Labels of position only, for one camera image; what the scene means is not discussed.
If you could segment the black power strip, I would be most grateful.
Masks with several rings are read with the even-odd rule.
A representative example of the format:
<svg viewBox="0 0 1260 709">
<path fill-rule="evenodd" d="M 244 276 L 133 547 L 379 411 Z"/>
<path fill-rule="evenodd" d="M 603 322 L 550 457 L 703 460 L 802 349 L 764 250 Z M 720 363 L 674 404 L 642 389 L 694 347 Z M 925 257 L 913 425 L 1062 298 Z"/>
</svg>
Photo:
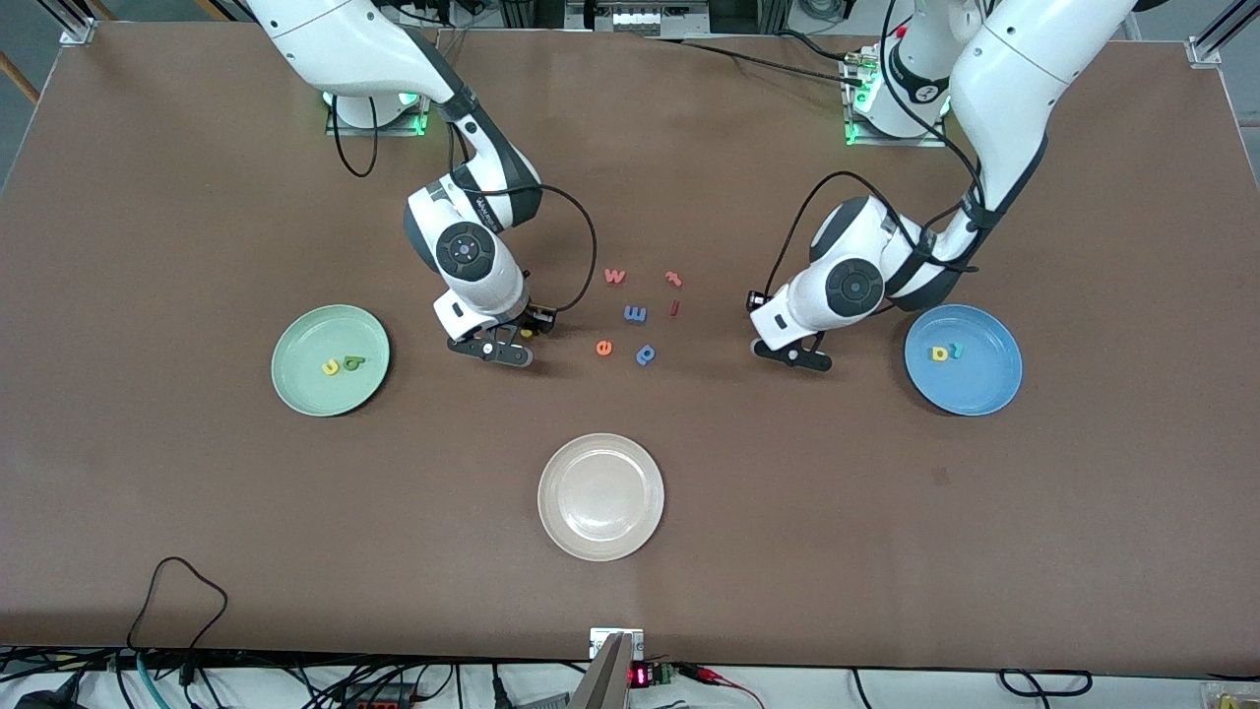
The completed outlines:
<svg viewBox="0 0 1260 709">
<path fill-rule="evenodd" d="M 410 683 L 352 683 L 341 691 L 341 709 L 412 709 L 417 693 Z"/>
</svg>

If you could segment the blue round plate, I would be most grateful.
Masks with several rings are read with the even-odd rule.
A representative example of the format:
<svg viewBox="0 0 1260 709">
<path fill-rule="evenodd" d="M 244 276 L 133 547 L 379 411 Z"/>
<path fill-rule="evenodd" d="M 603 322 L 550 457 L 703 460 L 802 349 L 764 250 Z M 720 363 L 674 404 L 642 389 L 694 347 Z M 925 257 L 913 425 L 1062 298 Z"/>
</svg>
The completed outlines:
<svg viewBox="0 0 1260 709">
<path fill-rule="evenodd" d="M 931 360 L 930 349 L 961 343 L 961 358 Z M 911 324 L 903 361 L 914 388 L 954 416 L 990 416 L 1014 399 L 1024 377 L 1021 346 L 988 311 L 964 303 L 929 309 Z"/>
</svg>

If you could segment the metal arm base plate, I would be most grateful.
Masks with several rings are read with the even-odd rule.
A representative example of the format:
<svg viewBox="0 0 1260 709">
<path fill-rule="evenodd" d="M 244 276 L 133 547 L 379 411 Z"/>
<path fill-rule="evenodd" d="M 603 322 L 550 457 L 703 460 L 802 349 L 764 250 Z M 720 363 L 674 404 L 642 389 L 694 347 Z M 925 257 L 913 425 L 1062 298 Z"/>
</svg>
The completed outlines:
<svg viewBox="0 0 1260 709">
<path fill-rule="evenodd" d="M 420 94 L 338 97 L 323 93 L 328 105 L 328 127 L 333 136 L 422 136 L 428 121 L 428 98 Z"/>
<path fill-rule="evenodd" d="M 885 71 L 882 57 L 874 43 L 839 63 L 843 77 L 856 78 L 854 87 L 842 89 L 847 144 L 942 149 L 949 78 L 914 76 L 898 59 Z"/>
</svg>

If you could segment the aluminium frame post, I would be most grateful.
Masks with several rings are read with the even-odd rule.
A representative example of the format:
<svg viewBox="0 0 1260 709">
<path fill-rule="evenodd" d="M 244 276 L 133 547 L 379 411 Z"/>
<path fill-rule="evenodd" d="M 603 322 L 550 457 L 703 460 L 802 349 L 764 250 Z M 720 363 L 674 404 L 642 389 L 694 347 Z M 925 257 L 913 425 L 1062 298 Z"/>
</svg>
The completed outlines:
<svg viewBox="0 0 1260 709">
<path fill-rule="evenodd" d="M 1184 54 L 1191 67 L 1203 69 L 1218 65 L 1221 49 L 1257 18 L 1260 0 L 1228 0 L 1220 14 L 1184 40 Z"/>
<path fill-rule="evenodd" d="M 60 26 L 62 45 L 83 45 L 91 42 L 100 19 L 105 13 L 100 13 L 94 0 L 34 0 L 44 13 Z"/>
</svg>

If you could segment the beige round plate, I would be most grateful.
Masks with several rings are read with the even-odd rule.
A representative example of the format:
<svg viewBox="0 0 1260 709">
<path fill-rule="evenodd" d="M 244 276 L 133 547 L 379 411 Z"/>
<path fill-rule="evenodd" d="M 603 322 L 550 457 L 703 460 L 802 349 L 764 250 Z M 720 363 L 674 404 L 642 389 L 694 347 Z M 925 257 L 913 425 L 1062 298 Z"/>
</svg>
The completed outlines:
<svg viewBox="0 0 1260 709">
<path fill-rule="evenodd" d="M 538 516 L 552 542 L 576 559 L 626 559 L 662 523 L 665 485 L 656 458 L 614 432 L 570 440 L 541 471 Z"/>
</svg>

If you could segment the pale green round plate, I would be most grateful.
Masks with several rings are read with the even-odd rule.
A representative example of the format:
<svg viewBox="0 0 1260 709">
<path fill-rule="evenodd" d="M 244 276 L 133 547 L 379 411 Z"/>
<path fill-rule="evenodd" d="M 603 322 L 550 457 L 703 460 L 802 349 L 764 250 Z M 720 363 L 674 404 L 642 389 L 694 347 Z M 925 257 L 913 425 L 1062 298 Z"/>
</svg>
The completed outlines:
<svg viewBox="0 0 1260 709">
<path fill-rule="evenodd" d="M 320 364 L 330 358 L 365 356 L 357 372 L 341 369 L 325 377 Z M 383 324 L 365 309 L 330 303 L 289 324 L 271 358 L 276 394 L 290 409 L 331 418 L 358 409 L 373 398 L 391 372 L 392 348 Z"/>
</svg>

